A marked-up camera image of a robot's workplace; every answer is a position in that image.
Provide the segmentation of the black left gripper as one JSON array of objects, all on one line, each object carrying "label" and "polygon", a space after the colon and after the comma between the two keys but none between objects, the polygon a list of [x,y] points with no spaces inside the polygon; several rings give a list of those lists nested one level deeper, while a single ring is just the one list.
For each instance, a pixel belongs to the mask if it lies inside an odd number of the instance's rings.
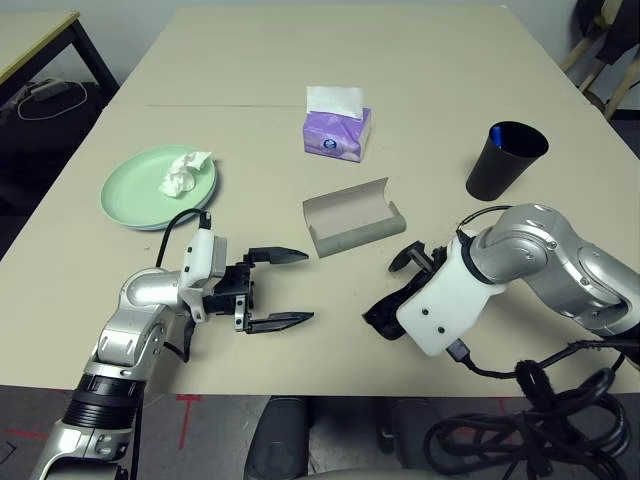
[{"label": "black left gripper", "polygon": [[203,297],[206,314],[233,315],[237,331],[261,334],[282,331],[311,319],[313,312],[271,313],[265,319],[252,319],[253,285],[251,269],[255,263],[289,264],[308,260],[299,250],[285,247],[250,248],[241,262],[227,266],[222,279]]}]

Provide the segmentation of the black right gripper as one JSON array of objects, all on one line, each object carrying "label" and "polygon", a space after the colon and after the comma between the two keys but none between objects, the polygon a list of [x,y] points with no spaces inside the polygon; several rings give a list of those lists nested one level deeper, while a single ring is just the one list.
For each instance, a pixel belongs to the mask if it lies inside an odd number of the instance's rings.
[{"label": "black right gripper", "polygon": [[447,260],[447,249],[443,246],[435,248],[430,255],[425,251],[425,244],[416,241],[402,249],[391,261],[388,271],[396,272],[414,262],[421,270],[435,273]]}]

